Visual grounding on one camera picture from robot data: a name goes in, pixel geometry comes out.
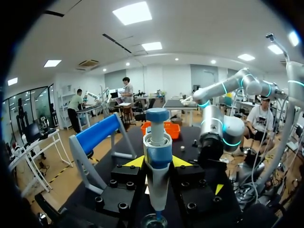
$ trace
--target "floor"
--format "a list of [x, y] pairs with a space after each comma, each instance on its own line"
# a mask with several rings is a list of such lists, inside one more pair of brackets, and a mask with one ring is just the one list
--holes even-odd
[[[93, 119], [91, 119], [91, 124], [96, 123], [97, 121], [100, 121], [102, 119], [102, 115], [97, 116]], [[193, 113], [193, 122], [194, 123], [200, 123], [202, 120], [202, 114], [195, 111]], [[71, 155], [71, 151], [69, 149], [69, 143], [68, 143], [68, 138], [69, 136], [73, 135], [75, 132], [73, 129], [70, 130], [62, 130], [60, 131], [60, 137], [62, 139], [63, 145], [66, 149], [66, 152], [70, 159], [72, 160], [73, 157]], [[115, 136], [115, 142], [119, 141], [121, 139], [121, 134], [117, 134]], [[267, 155], [267, 160], [264, 162], [266, 167], [269, 165], [270, 160], [272, 159], [271, 155], [274, 155], [276, 152], [276, 147], [279, 144], [278, 137], [275, 139], [275, 147], [272, 151], [269, 152]], [[251, 140], [245, 140], [245, 146], [250, 146]], [[258, 149], [258, 143], [255, 142], [253, 145], [254, 149]], [[95, 159], [102, 159], [102, 157], [109, 151], [111, 147], [111, 142], [110, 138], [105, 139], [102, 141], [95, 149], [95, 153], [93, 157]], [[288, 161], [287, 163], [290, 163], [292, 160], [294, 153], [290, 152], [287, 154]], [[45, 164], [47, 170], [44, 169], [42, 170], [46, 176], [46, 180], [48, 182], [51, 182], [51, 187], [53, 188], [49, 193], [46, 191], [43, 191], [43, 188], [39, 185], [36, 184], [33, 186], [33, 188], [29, 191], [29, 194], [26, 195], [26, 198], [29, 200], [31, 203], [31, 208], [34, 213], [42, 212], [42, 209], [39, 207], [39, 205], [34, 201], [34, 196], [42, 192], [44, 198], [55, 208], [59, 209], [67, 200], [67, 198], [70, 196], [70, 194], [75, 190], [75, 188], [79, 185], [81, 182], [80, 175], [77, 171], [77, 168], [74, 166], [73, 168], [67, 167], [65, 163], [63, 163], [57, 152], [55, 147], [49, 148], [45, 152], [46, 160], [42, 160], [43, 163]], [[229, 160], [228, 163], [228, 169], [227, 169], [227, 175], [233, 175], [236, 170], [237, 170], [237, 164], [241, 163], [244, 159], [244, 157], [237, 157], [233, 158], [230, 154], [223, 154], [222, 158], [227, 158]], [[296, 157], [294, 164], [290, 171], [287, 174], [287, 185], [286, 185], [286, 190], [284, 191], [283, 199], [287, 198], [289, 195], [289, 192], [294, 189], [295, 185], [295, 179], [300, 180], [301, 175], [299, 172], [299, 167], [301, 164], [303, 164], [303, 158], [302, 157]], [[28, 183], [32, 179], [32, 174], [25, 163], [21, 163], [17, 166], [17, 174], [18, 174], [18, 184], [20, 189], [23, 189], [25, 187], [25, 184]], [[277, 179], [280, 179], [282, 177], [282, 172], [277, 171], [276, 172], [276, 177]]]

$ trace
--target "man in green shirt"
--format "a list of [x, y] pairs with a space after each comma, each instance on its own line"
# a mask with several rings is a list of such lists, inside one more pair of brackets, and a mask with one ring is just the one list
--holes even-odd
[[81, 98], [82, 90], [78, 89], [77, 94], [72, 97], [72, 100], [68, 104], [67, 114], [70, 118], [72, 127], [76, 133], [80, 133], [80, 127], [78, 122], [78, 117], [76, 111], [78, 110], [78, 105], [82, 105], [83, 99]]

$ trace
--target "standing man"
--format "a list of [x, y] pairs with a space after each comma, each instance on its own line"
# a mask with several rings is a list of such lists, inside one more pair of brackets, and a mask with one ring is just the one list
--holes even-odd
[[[255, 106], [251, 109], [247, 117], [247, 127], [245, 127], [244, 137], [247, 139], [258, 140], [262, 143], [260, 153], [264, 150], [267, 152], [274, 147], [274, 142], [269, 141], [269, 135], [272, 132], [272, 126], [274, 123], [274, 117], [269, 108], [270, 99], [266, 96], [261, 96], [261, 105]], [[239, 149], [232, 153], [232, 156], [243, 156], [244, 155], [244, 137], [239, 145]]]
[[[131, 103], [133, 104], [133, 85], [130, 83], [130, 79], [128, 77], [123, 78], [123, 84], [124, 84], [124, 92], [121, 93], [123, 99], [123, 102], [125, 103]], [[133, 119], [133, 111], [132, 108], [130, 108], [130, 118], [131, 123], [135, 123], [135, 120]]]
[[78, 117], [76, 111], [78, 110], [79, 105], [83, 105], [83, 99], [81, 98], [82, 90], [78, 89], [77, 94], [72, 97], [72, 100], [68, 104], [67, 114], [70, 118], [72, 127], [76, 133], [80, 133], [80, 127], [78, 122]]

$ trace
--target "orange plastic crate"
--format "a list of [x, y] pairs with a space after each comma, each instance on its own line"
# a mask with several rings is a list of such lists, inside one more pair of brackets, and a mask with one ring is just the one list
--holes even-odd
[[[168, 133], [172, 139], [178, 139], [181, 129], [178, 124], [173, 124], [171, 122], [163, 123], [166, 133]], [[146, 128], [151, 126], [151, 122], [145, 122], [143, 126], [141, 126], [142, 135], [146, 134]]]

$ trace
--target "white ceiling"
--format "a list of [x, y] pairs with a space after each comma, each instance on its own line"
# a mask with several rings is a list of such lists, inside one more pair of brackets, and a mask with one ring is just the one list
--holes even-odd
[[[101, 74], [141, 64], [207, 64], [240, 69], [248, 66], [259, 73], [283, 72], [267, 46], [265, 34], [273, 32], [294, 61], [304, 62], [297, 48], [287, 39], [289, 30], [259, 0], [146, 0], [152, 20], [124, 26], [112, 13], [141, 0], [59, 0], [49, 10], [66, 14], [63, 18], [42, 15], [24, 42], [13, 63], [9, 78], [19, 85], [47, 80], [56, 73], [73, 72], [78, 63], [98, 60]], [[163, 50], [134, 57], [104, 38], [106, 33], [134, 54], [145, 54], [142, 43], [160, 41]], [[248, 53], [256, 59], [242, 62], [237, 56]], [[54, 68], [43, 68], [48, 59], [62, 59]]]

